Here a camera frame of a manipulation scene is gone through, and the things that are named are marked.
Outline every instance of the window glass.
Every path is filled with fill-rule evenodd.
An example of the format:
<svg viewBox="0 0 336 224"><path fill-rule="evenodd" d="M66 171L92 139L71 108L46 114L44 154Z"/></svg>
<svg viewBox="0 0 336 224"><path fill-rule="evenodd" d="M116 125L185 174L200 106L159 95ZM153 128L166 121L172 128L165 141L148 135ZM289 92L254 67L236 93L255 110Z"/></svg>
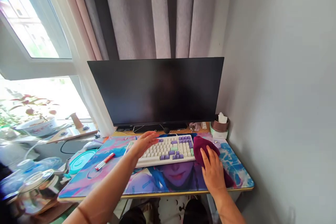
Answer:
<svg viewBox="0 0 336 224"><path fill-rule="evenodd" d="M13 101L13 99L20 99L25 95L51 100L50 108L56 111L55 117L57 119L65 119L74 112L80 119L90 118L88 110L69 76L17 81L9 81L0 76L0 122L2 122L0 124L8 124L10 117L14 121L29 119L26 114L27 107L23 106L11 110L11 108L20 104L20 101Z"/></svg>
<svg viewBox="0 0 336 224"><path fill-rule="evenodd" d="M41 3L39 0L35 0L35 3L35 7L40 10L39 13L43 14L44 24L47 26L41 22L30 0L0 0L0 11L30 57L71 58L66 39L50 0L41 1Z"/></svg>

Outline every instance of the black monitor screen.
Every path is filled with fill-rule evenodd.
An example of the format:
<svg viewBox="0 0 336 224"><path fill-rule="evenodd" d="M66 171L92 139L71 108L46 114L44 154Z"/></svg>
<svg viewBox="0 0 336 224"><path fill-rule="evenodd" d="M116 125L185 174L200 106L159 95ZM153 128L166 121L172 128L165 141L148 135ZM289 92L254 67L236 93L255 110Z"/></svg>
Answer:
<svg viewBox="0 0 336 224"><path fill-rule="evenodd" d="M224 58L88 61L114 126L213 121Z"/></svg>

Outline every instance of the pen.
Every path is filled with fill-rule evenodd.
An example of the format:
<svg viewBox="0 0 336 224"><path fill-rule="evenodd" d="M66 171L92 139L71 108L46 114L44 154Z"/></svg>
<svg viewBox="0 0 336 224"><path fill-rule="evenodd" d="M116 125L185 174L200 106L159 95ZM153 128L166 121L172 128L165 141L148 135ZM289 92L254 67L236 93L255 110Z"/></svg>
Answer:
<svg viewBox="0 0 336 224"><path fill-rule="evenodd" d="M108 161L110 161L113 157L115 156L115 154L112 152L110 155L107 156L107 158L105 158L103 161L101 161L96 167L96 171L99 171Z"/></svg>

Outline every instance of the pants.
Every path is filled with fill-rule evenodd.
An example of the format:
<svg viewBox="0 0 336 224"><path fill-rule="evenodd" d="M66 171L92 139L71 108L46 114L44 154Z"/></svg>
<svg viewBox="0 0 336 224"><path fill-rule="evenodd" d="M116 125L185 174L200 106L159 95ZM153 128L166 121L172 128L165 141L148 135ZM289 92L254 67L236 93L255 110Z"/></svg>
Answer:
<svg viewBox="0 0 336 224"><path fill-rule="evenodd" d="M207 211L197 199L191 199L184 210L183 224L209 224ZM146 224L146 219L139 207L128 210L120 219L120 224Z"/></svg>

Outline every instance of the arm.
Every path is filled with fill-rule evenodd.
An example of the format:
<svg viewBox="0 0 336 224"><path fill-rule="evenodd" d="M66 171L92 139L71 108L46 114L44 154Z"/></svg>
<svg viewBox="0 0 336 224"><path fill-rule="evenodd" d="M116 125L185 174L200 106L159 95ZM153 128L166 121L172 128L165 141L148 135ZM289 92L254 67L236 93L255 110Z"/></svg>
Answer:
<svg viewBox="0 0 336 224"><path fill-rule="evenodd" d="M107 223L117 206L138 159L158 142L155 131L144 133L118 161L109 174L64 221L67 223Z"/></svg>
<svg viewBox="0 0 336 224"><path fill-rule="evenodd" d="M209 159L204 150L201 154L205 169L202 167L205 184L214 198L219 217L223 224L245 224L242 214L233 202L225 187L223 164L219 160L215 151L209 146L206 147Z"/></svg>

